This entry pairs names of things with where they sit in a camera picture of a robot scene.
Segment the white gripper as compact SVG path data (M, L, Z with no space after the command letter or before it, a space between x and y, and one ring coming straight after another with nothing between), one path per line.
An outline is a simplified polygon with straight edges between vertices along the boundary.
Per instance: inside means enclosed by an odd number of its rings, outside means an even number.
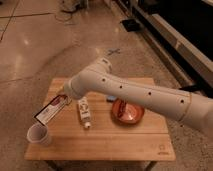
M73 90L71 87L71 82L67 81L63 84L63 86L57 92L58 95L66 95L70 99L77 100L79 95Z

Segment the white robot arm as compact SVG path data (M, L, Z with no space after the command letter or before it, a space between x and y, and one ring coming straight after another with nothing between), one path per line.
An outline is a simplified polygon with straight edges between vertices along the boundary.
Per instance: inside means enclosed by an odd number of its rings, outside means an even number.
M111 74L112 65L99 58L66 81L60 95L81 99L88 92L112 95L213 137L213 99L192 92L140 84Z

